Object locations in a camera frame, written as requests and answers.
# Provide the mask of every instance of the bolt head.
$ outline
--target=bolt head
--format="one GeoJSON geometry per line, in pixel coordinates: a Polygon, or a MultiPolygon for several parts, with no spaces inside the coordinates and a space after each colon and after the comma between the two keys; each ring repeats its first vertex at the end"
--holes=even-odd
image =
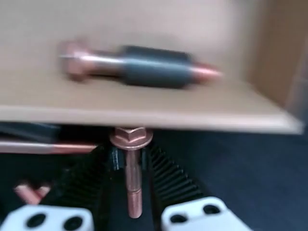
{"type": "Polygon", "coordinates": [[[89,54],[86,43],[82,40],[68,41],[61,45],[63,71],[75,81],[87,78],[87,69],[82,57],[89,54]]]}
{"type": "Polygon", "coordinates": [[[115,136],[127,143],[136,142],[147,136],[146,129],[140,128],[115,128],[115,136]]]}

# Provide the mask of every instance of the hex flange bolt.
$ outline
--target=hex flange bolt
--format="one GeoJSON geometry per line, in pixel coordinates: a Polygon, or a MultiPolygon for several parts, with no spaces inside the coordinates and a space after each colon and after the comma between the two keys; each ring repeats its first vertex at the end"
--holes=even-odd
{"type": "Polygon", "coordinates": [[[220,77],[214,66],[196,62],[189,54],[138,46],[124,46],[118,53],[91,51],[81,40],[61,45],[63,71],[73,80],[91,75],[119,77],[129,85],[183,88],[220,77]]]}
{"type": "Polygon", "coordinates": [[[128,215],[138,218],[142,214],[142,189],[140,149],[148,145],[153,133],[141,128],[115,128],[110,135],[111,143],[122,149],[125,155],[125,178],[128,200],[128,215]]]}

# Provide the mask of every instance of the bolt tip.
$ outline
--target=bolt tip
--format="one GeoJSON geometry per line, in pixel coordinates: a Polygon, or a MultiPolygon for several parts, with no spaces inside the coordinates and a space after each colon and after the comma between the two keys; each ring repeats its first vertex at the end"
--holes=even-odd
{"type": "Polygon", "coordinates": [[[128,192],[128,215],[130,218],[137,219],[142,215],[142,190],[128,192]]]}
{"type": "Polygon", "coordinates": [[[218,80],[223,77],[223,73],[215,66],[199,63],[192,67],[192,75],[196,83],[218,80]]]}

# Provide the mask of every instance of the copper-plated bolt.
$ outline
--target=copper-plated bolt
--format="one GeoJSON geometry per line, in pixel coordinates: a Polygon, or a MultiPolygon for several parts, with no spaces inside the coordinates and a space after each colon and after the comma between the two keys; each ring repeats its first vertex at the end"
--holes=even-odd
{"type": "MultiPolygon", "coordinates": [[[[125,58],[121,53],[93,51],[84,40],[64,42],[60,47],[63,71],[76,81],[83,81],[90,75],[120,77],[125,58]]],[[[214,66],[192,61],[189,68],[192,82],[202,83],[222,76],[214,66]]]]}
{"type": "Polygon", "coordinates": [[[141,128],[115,128],[111,143],[124,151],[128,215],[139,218],[142,214],[140,149],[148,145],[153,133],[141,128]]]}

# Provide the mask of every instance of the wooden panel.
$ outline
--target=wooden panel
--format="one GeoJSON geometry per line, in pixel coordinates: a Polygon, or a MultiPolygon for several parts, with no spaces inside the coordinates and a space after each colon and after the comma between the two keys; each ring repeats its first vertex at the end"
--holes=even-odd
{"type": "Polygon", "coordinates": [[[308,1],[272,0],[270,4],[251,82],[285,107],[305,50],[308,1]]]}

